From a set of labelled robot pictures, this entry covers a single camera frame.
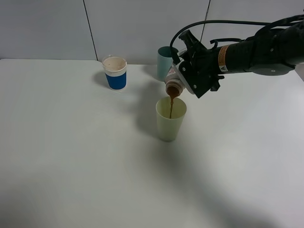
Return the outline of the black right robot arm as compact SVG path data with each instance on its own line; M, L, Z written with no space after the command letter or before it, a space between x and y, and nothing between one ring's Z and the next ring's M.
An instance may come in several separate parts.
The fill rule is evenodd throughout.
M209 23L261 25L246 39L218 38L207 49L190 32L190 28ZM272 23L206 20L182 28L175 36L186 45L185 53L172 52L174 65L188 90L196 97L217 91L225 74L255 73L281 76L304 61L304 16L295 15Z

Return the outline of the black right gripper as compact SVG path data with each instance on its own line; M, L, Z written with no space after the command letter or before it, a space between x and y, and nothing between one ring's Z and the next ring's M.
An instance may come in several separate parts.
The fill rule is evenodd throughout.
M207 49L190 30L183 31L179 35L179 39L186 45L190 62L196 70L219 75L218 53L216 50L221 40L211 40L210 43L213 47Z

